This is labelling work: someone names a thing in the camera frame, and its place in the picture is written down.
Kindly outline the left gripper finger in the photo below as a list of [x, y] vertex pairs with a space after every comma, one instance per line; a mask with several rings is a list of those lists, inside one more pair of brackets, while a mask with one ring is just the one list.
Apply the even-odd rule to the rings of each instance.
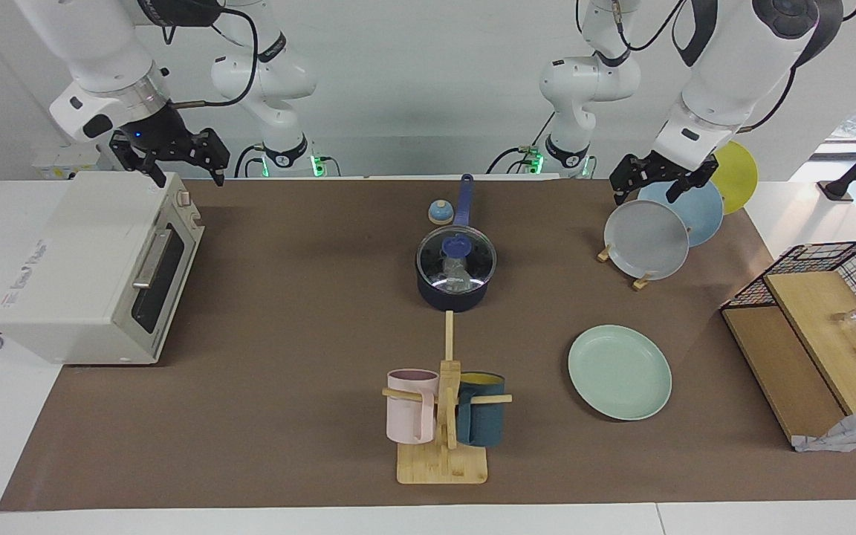
[[699, 167], [694, 170], [684, 169], [677, 166], [673, 170], [672, 175], [675, 180], [672, 186], [669, 187], [666, 193], [668, 203], [675, 203], [684, 193], [696, 187], [704, 187], [710, 182], [711, 176], [718, 169], [717, 160], [704, 160]]
[[621, 206], [627, 200], [629, 193], [638, 189], [642, 179], [643, 160], [636, 156], [624, 156], [609, 174], [609, 185], [614, 190], [616, 206]]

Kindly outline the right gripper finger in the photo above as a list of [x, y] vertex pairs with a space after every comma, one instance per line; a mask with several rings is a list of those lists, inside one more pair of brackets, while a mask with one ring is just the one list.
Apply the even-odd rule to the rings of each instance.
[[157, 164], [157, 153], [154, 150], [139, 155], [125, 132], [112, 133], [110, 149], [126, 172], [140, 172], [149, 176], [157, 187], [166, 186], [166, 176]]
[[214, 129], [202, 129], [190, 136], [190, 165], [205, 169], [217, 187], [224, 186], [230, 152]]

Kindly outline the glass lid with blue knob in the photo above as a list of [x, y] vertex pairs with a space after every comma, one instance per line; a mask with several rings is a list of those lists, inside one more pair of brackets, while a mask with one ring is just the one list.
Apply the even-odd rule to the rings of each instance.
[[443, 256], [467, 258], [473, 289], [484, 287], [496, 270], [496, 250], [484, 233], [469, 226], [444, 226], [428, 233], [415, 251], [415, 270], [429, 287], [438, 288]]

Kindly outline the white vermicelli bundle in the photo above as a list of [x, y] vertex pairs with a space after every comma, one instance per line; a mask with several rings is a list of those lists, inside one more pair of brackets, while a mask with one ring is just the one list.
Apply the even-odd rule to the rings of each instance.
[[473, 289], [465, 256], [443, 256], [441, 275], [438, 288], [446, 294], [468, 294]]

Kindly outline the light blue plate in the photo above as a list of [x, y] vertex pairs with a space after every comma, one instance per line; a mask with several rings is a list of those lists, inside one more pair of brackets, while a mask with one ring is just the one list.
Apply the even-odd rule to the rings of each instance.
[[709, 241], [719, 230], [724, 219], [724, 204], [716, 186], [707, 182], [703, 187], [692, 187], [681, 193], [675, 202], [669, 202], [670, 185], [654, 183], [640, 189], [639, 199], [663, 204], [675, 211], [687, 228], [690, 247]]

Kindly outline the yellow plate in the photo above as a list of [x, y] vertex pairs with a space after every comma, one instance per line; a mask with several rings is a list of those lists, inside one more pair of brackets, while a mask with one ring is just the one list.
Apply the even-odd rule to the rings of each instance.
[[710, 182], [723, 200], [723, 213], [730, 215], [743, 209], [755, 192], [759, 170], [754, 156], [741, 143], [730, 141], [714, 152], [718, 167]]

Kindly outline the grey plate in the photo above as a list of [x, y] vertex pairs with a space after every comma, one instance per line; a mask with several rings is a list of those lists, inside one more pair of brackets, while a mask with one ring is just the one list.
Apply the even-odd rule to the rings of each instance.
[[605, 251], [615, 267], [636, 281], [676, 274], [690, 250], [687, 228], [669, 207], [635, 200], [616, 207], [606, 221]]

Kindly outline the wooden plate rack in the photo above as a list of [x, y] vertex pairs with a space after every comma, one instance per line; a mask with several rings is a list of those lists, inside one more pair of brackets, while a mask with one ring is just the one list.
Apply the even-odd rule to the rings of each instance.
[[611, 241], [605, 244], [603, 250], [599, 251], [595, 260], [598, 263], [612, 263], [616, 270], [622, 274], [632, 278], [631, 288], [633, 291], [642, 291], [649, 283], [651, 283], [652, 271], [649, 268], [638, 267], [625, 257], [624, 253], [619, 253], [615, 245]]

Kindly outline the light green plate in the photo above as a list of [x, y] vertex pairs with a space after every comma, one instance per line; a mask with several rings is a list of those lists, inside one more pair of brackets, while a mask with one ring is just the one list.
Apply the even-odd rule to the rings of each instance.
[[655, 416], [672, 395], [662, 350], [621, 325], [598, 325], [578, 335], [568, 350], [568, 378], [588, 406], [621, 422]]

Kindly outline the white power strip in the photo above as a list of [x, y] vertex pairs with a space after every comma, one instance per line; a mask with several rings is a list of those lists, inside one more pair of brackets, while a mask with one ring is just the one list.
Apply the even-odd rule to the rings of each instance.
[[112, 162], [96, 145], [79, 143], [64, 148], [38, 150], [31, 166], [43, 180], [71, 180], [81, 172], [110, 172]]

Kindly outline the cream toaster oven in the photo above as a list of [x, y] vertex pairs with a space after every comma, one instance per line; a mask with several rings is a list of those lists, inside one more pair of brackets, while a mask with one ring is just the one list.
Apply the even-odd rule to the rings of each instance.
[[4, 289], [0, 331], [57, 365], [153, 365], [203, 234], [176, 173], [78, 174]]

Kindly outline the brown table mat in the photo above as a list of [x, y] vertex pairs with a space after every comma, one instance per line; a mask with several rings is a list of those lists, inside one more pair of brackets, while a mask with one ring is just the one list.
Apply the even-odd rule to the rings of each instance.
[[[189, 185], [205, 234], [160, 361], [59, 373], [0, 510], [856, 500], [856, 451], [796, 453], [719, 309], [771, 258], [734, 214], [676, 275], [635, 292], [595, 261], [603, 181], [478, 181], [496, 247], [455, 358], [513, 402], [479, 485], [403, 485], [385, 436], [387, 372], [437, 369], [443, 314], [415, 251], [450, 181]], [[672, 395], [601, 415], [568, 378], [582, 332], [659, 347]]]

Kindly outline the brown cork board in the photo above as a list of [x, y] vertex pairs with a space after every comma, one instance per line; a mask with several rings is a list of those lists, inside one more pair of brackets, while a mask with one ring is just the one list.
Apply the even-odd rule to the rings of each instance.
[[846, 417], [781, 308], [721, 314], [788, 440], [821, 437]]

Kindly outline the dark teal mug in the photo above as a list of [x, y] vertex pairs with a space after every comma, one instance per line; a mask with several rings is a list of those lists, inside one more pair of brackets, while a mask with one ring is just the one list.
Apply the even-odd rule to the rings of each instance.
[[504, 394], [505, 378], [490, 372], [463, 372], [456, 397], [456, 440], [472, 447], [495, 447], [502, 441], [502, 403], [474, 404], [478, 396]]

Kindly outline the pink mug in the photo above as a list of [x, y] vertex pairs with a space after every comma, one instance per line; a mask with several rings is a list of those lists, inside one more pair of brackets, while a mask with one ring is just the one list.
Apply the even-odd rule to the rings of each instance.
[[395, 369], [387, 374], [387, 387], [418, 394], [417, 400], [386, 399], [386, 436], [398, 444], [428, 444], [435, 439], [437, 372], [427, 369]]

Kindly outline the wooden mug tree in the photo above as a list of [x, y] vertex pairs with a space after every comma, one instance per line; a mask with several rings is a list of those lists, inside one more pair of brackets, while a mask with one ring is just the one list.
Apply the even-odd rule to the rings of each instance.
[[[488, 480], [487, 450], [468, 446], [456, 439], [458, 393], [461, 389], [461, 362], [454, 359], [455, 312], [445, 312], [444, 359], [439, 363], [437, 392], [417, 387], [384, 386], [387, 399], [418, 404], [418, 444], [397, 446], [395, 478], [400, 484], [483, 484]], [[422, 441], [425, 424], [432, 410], [432, 441]]]

